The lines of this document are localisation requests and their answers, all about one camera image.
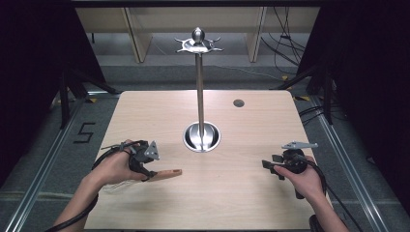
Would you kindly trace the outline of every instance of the round metal base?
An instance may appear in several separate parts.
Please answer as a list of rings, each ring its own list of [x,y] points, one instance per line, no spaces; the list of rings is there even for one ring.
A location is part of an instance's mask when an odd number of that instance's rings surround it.
[[[205,153],[220,144],[220,130],[211,123],[204,123],[204,136],[201,139],[199,123],[193,123],[184,131],[184,143],[192,151]]]

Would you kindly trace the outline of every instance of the tree-shaped stand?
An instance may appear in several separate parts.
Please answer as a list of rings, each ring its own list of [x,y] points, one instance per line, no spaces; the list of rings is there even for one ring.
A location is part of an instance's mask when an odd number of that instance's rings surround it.
[[[177,52],[187,51],[195,54],[196,65],[198,122],[192,123],[185,129],[184,143],[195,152],[209,152],[220,143],[220,130],[215,125],[205,122],[204,119],[202,55],[213,50],[221,51],[222,49],[215,48],[214,41],[205,40],[205,33],[198,27],[192,32],[191,39],[185,41],[175,40],[182,43],[182,49]]]

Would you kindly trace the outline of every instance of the gray floor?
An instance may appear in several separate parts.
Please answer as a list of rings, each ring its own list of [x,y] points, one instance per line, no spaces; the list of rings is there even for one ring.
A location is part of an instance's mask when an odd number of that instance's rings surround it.
[[[133,60],[128,35],[96,34],[96,43],[93,47],[107,83],[119,90],[194,89],[193,55],[175,53],[175,50],[180,49],[180,44],[173,41],[173,38],[187,39],[189,36],[190,34],[156,34],[149,54],[142,64],[136,64]],[[263,43],[259,49],[257,62],[250,63],[242,34],[209,34],[207,39],[215,39],[219,36],[221,40],[217,42],[217,47],[224,48],[224,51],[212,52],[204,57],[206,89],[273,89],[282,83],[284,75],[292,77],[293,75],[289,73],[297,70],[294,65],[282,58],[276,57],[276,59],[273,52]],[[275,44],[269,35],[264,35],[264,38],[267,42]],[[299,44],[305,44],[308,35],[295,35],[293,38]],[[293,54],[287,47],[280,46],[279,49],[288,56]],[[275,68],[275,63],[282,71],[289,73],[280,72]],[[308,78],[289,91],[293,96],[305,96],[307,84]],[[94,86],[88,86],[88,89],[100,91]],[[117,98],[106,98],[100,95],[96,102],[85,102],[80,106],[57,159],[52,163],[28,217],[24,219],[21,231],[43,231],[63,210],[81,177],[90,170],[117,101]],[[299,111],[312,107],[311,101],[295,101],[295,104]],[[366,215],[366,209],[352,188],[339,162],[337,152],[324,131],[323,121],[320,117],[306,121],[314,115],[315,112],[312,112],[303,116],[301,120],[306,122],[305,130],[309,141],[319,143],[319,148],[314,149],[313,152],[329,185],[364,231],[373,231],[371,219]],[[35,179],[45,155],[53,145],[54,138],[60,132],[60,117],[60,106],[56,104],[50,109],[48,118],[44,121],[44,126],[39,131],[30,152],[21,158],[6,184],[1,187],[0,228],[6,228],[25,191],[30,188]],[[355,170],[389,231],[410,231],[409,216],[402,209],[377,167],[366,160],[366,149],[341,109],[333,107],[333,119],[333,128],[338,138],[354,163]],[[75,143],[86,139],[78,132],[84,123],[89,122],[94,123],[86,128],[93,133],[90,142]],[[331,199],[337,213],[351,231],[357,231],[352,220],[332,195]]]

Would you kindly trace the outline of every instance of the left hand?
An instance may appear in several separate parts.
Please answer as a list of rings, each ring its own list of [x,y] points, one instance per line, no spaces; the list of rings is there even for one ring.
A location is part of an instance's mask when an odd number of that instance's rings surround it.
[[[96,180],[101,187],[114,185],[127,180],[141,181],[147,179],[142,173],[133,172],[129,168],[130,155],[120,152],[109,156],[98,165],[89,176]]]

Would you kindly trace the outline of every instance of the wooden table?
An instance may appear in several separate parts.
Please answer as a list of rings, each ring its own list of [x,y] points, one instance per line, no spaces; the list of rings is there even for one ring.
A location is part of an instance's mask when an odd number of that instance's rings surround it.
[[[237,107],[235,100],[245,105]],[[309,204],[296,199],[290,182],[280,181],[261,163],[281,154],[283,144],[308,142],[291,95],[205,90],[204,109],[205,121],[220,129],[221,141],[211,152],[196,153],[183,142],[185,128],[197,122],[196,91],[122,94],[102,147],[127,138],[156,140],[161,159],[145,167],[183,169],[183,175],[102,190],[87,229],[308,228]],[[311,149],[304,151],[312,156]]]

